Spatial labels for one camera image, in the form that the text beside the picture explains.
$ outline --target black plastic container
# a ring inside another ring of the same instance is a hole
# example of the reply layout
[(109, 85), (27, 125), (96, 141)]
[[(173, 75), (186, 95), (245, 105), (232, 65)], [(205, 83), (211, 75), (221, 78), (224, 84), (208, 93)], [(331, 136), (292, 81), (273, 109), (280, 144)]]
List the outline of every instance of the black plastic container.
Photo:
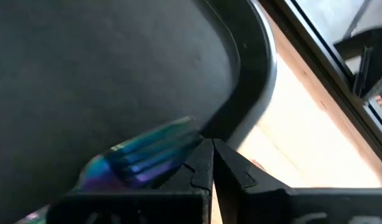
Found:
[(275, 76), (256, 1), (0, 0), (0, 223), (64, 194), (95, 154), (173, 119), (193, 116), (236, 148)]

